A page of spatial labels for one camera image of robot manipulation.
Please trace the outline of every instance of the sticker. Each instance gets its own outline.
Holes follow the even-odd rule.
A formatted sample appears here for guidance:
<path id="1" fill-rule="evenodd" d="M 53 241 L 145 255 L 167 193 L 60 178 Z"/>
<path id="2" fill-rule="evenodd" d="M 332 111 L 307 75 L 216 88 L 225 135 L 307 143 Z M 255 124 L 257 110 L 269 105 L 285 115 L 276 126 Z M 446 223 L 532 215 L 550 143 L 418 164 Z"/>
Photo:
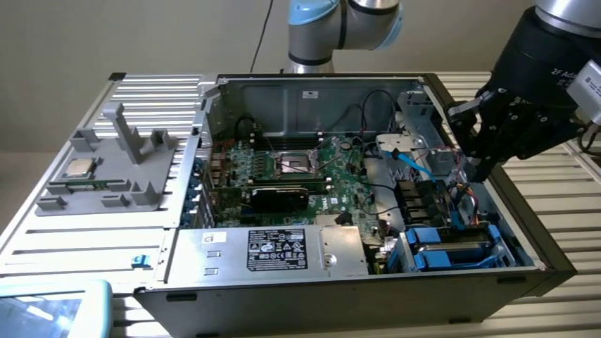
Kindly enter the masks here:
<path id="1" fill-rule="evenodd" d="M 304 90 L 303 98 L 304 99 L 317 99 L 320 97 L 320 92 L 317 90 Z"/>
<path id="2" fill-rule="evenodd" d="M 596 97 L 593 97 L 598 104 L 601 104 L 601 83 L 596 83 L 596 79 L 593 79 L 590 76 L 586 76 L 585 85 L 584 87 L 588 89 L 590 94 Z"/>
<path id="3" fill-rule="evenodd" d="M 225 243 L 227 238 L 228 238 L 228 233 L 225 231 L 205 232 L 203 234 L 203 244 Z"/>
<path id="4" fill-rule="evenodd" d="M 247 268 L 251 271 L 308 269 L 304 229 L 251 230 Z"/>

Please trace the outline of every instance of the computer processor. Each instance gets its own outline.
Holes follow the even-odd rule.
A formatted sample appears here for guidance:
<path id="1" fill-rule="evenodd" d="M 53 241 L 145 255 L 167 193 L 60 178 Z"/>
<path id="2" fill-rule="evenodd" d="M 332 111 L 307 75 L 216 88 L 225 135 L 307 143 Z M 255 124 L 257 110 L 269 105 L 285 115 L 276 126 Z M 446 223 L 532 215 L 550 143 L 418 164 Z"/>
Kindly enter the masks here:
<path id="1" fill-rule="evenodd" d="M 95 158 L 73 158 L 69 162 L 63 178 L 85 178 L 89 179 L 96 168 Z"/>

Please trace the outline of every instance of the power supply label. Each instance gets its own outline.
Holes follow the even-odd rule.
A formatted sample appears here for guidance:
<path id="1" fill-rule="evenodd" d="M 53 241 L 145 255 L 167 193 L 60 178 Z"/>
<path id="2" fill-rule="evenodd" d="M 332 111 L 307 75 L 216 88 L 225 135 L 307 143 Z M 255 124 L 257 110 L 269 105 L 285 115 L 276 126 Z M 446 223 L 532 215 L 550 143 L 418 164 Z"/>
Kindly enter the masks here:
<path id="1" fill-rule="evenodd" d="M 247 268 L 251 271 L 307 269 L 304 229 L 249 230 Z"/>

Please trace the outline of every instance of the cpu socket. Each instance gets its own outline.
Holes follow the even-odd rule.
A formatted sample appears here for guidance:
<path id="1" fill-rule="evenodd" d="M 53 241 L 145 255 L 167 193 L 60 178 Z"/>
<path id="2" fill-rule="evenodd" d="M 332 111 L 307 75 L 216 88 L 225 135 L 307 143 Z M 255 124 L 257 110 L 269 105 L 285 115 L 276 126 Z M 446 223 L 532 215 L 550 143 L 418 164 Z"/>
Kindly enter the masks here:
<path id="1" fill-rule="evenodd" d="M 281 174 L 313 174 L 316 172 L 316 152 L 281 152 L 276 154 L 275 169 Z"/>

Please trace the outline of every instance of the white sticker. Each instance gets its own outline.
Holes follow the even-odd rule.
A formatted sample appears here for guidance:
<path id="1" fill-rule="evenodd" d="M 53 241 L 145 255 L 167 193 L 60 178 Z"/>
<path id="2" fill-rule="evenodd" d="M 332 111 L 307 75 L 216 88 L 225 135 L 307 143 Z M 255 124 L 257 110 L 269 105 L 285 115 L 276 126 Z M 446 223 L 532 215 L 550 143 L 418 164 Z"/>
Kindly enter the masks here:
<path id="1" fill-rule="evenodd" d="M 228 233 L 225 231 L 205 232 L 203 234 L 203 244 L 225 243 L 227 238 L 228 238 Z"/>
<path id="2" fill-rule="evenodd" d="M 303 98 L 304 99 L 317 99 L 320 97 L 320 92 L 317 90 L 304 90 Z"/>

